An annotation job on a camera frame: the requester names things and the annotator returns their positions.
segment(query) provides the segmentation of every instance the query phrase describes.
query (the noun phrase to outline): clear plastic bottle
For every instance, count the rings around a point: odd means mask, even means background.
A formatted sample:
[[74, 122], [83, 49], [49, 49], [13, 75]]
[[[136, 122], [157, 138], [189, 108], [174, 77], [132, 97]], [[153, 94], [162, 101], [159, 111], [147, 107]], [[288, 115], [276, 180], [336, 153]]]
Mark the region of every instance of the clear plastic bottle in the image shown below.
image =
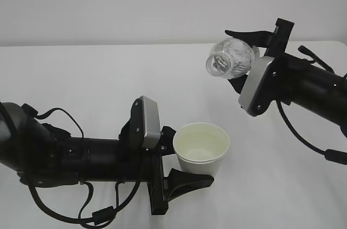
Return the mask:
[[259, 49], [236, 38], [227, 38], [215, 44], [206, 61], [206, 69], [212, 76], [234, 79], [246, 74]]

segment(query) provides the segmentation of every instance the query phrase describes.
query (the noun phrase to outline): wire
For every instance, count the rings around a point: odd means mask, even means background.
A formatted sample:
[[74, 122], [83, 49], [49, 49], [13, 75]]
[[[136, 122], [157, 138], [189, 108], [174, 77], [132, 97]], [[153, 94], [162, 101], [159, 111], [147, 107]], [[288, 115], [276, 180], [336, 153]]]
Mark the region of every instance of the wire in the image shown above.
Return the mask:
[[[119, 205], [119, 191], [118, 191], [118, 186], [121, 184], [121, 183], [124, 183], [123, 181], [118, 181], [116, 184], [115, 184], [115, 209], [113, 211], [113, 215], [110, 217], [110, 220], [107, 221], [106, 223], [102, 224], [102, 225], [88, 225], [87, 222], [81, 222], [80, 225], [83, 227], [83, 228], [86, 228], [86, 229], [102, 229], [102, 228], [105, 228], [106, 226], [108, 226], [110, 223], [113, 222], [113, 220], [115, 219], [115, 216], [117, 215], [117, 213], [119, 211], [121, 211], [124, 207], [126, 207], [130, 201], [133, 199], [133, 197], [135, 196], [137, 190], [139, 189], [139, 186], [141, 184], [141, 179], [142, 179], [142, 176], [143, 176], [143, 172], [144, 172], [144, 165], [143, 165], [143, 160], [140, 161], [140, 175], [139, 177], [137, 178], [137, 181], [135, 182], [135, 185], [134, 187], [132, 188], [129, 196], [124, 200], [123, 203], [121, 203]], [[79, 213], [79, 217], [80, 217], [80, 214], [82, 213], [83, 209], [87, 206], [87, 204], [90, 202], [92, 196], [93, 196], [93, 193], [91, 193], [92, 191], [92, 187], [93, 185], [88, 183], [88, 182], [85, 182], [87, 185], [88, 185], [88, 188], [89, 188], [89, 193], [88, 193], [88, 198], [85, 202], [85, 204], [82, 206], [82, 209], [80, 210], [80, 213]]]
[[287, 124], [289, 130], [294, 134], [294, 136], [300, 140], [302, 142], [303, 145], [307, 146], [308, 148], [312, 149], [313, 151], [321, 154], [321, 155], [324, 155], [325, 154], [325, 151], [322, 150], [322, 149], [319, 149], [317, 147], [315, 147], [314, 145], [312, 145], [311, 143], [309, 143], [307, 140], [305, 140], [304, 138], [302, 138], [300, 136], [300, 134], [297, 133], [297, 131], [295, 130], [295, 128], [293, 127], [293, 125], [291, 124], [291, 122], [289, 121], [289, 119], [287, 118], [286, 114], [284, 113], [284, 110], [283, 110], [283, 107], [282, 107], [282, 104], [281, 104], [281, 101], [279, 100], [276, 100], [276, 103], [277, 103], [277, 108], [282, 116], [282, 119], [284, 120], [284, 122]]
[[75, 119], [70, 115], [70, 113], [68, 113], [66, 110], [62, 109], [62, 108], [53, 108], [53, 109], [50, 109], [49, 111], [45, 112], [44, 114], [42, 115], [37, 115], [35, 118], [36, 119], [46, 119], [48, 118], [53, 112], [55, 111], [62, 111], [64, 112], [67, 116], [69, 116], [69, 118], [76, 124], [76, 126], [78, 127], [78, 129], [80, 130], [81, 132], [81, 135], [82, 135], [82, 140], [84, 139], [85, 135], [83, 133], [83, 130], [81, 128], [81, 126], [77, 123], [77, 121], [75, 121]]
[[80, 224], [81, 221], [85, 222], [85, 223], [93, 222], [93, 220], [94, 220], [93, 218], [77, 219], [77, 218], [70, 218], [70, 217], [66, 217], [64, 215], [58, 214], [58, 213], [54, 212], [53, 210], [49, 209], [42, 202], [42, 200], [40, 199], [40, 196], [37, 193], [36, 187], [35, 187], [32, 179], [31, 179], [32, 178], [31, 170], [29, 169], [29, 167], [27, 165], [27, 159], [25, 156], [24, 145], [22, 143], [22, 140], [19, 138], [16, 125], [14, 124], [14, 122], [13, 122], [12, 118], [10, 117], [8, 111], [6, 110], [5, 106], [1, 102], [0, 102], [0, 114], [4, 118], [6, 125], [9, 128], [9, 131], [11, 133], [11, 140], [16, 142], [18, 156], [19, 156], [19, 159], [21, 161], [21, 164], [22, 164], [22, 167], [24, 170], [25, 178], [27, 179], [29, 191], [31, 193], [31, 196], [33, 197], [34, 202], [39, 207], [39, 209], [41, 211], [43, 211], [45, 214], [49, 215], [50, 217], [52, 217], [56, 220], [59, 220], [61, 222], [69, 223], [69, 224]]

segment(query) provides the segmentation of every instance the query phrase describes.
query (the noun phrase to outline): white tabletop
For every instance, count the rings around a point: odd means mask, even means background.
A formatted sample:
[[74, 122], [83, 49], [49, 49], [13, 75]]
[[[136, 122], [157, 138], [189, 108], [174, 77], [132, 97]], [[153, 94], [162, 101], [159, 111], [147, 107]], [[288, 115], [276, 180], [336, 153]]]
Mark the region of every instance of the white tabletop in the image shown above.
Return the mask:
[[[337, 74], [347, 72], [347, 47], [339, 42], [304, 44]], [[211, 77], [205, 60], [212, 44], [148, 46], [1, 47], [1, 101], [28, 103], [44, 112], [62, 107], [87, 137], [117, 138], [141, 95], [155, 100], [161, 125], [174, 129], [210, 122], [227, 131], [230, 150], [214, 184], [169, 203], [165, 216], [151, 216], [146, 184], [110, 228], [346, 228], [345, 166], [328, 162], [290, 133], [272, 104], [256, 118], [239, 106], [228, 81]], [[285, 106], [293, 125], [322, 149], [347, 151], [339, 127], [296, 105]], [[48, 120], [80, 136], [62, 113]], [[176, 156], [164, 157], [165, 173], [179, 169]], [[46, 216], [12, 170], [0, 166], [1, 227], [79, 228]], [[114, 205], [113, 183], [95, 183], [84, 216]], [[124, 199], [133, 184], [120, 186]], [[77, 217], [86, 186], [39, 189], [59, 213]]]

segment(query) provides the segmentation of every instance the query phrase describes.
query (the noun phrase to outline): black bracket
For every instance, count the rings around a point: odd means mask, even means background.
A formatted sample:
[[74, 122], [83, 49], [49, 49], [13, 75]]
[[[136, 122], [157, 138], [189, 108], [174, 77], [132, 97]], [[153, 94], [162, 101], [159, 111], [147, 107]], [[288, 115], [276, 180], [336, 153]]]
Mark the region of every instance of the black bracket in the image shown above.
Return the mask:
[[163, 215], [167, 212], [168, 202], [193, 190], [209, 187], [214, 178], [209, 175], [191, 174], [171, 169], [169, 176], [164, 177], [162, 156], [174, 154], [172, 140], [175, 130], [164, 126], [162, 137], [151, 155], [151, 179], [147, 182], [152, 215]]

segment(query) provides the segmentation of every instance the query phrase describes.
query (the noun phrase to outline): white wall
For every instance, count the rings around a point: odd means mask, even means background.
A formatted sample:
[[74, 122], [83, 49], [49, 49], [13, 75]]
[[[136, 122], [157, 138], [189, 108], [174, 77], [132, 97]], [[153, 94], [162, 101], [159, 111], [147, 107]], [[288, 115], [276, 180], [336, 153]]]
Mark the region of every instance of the white wall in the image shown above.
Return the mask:
[[347, 43], [347, 0], [0, 0], [0, 46], [215, 42], [296, 23], [293, 40]]

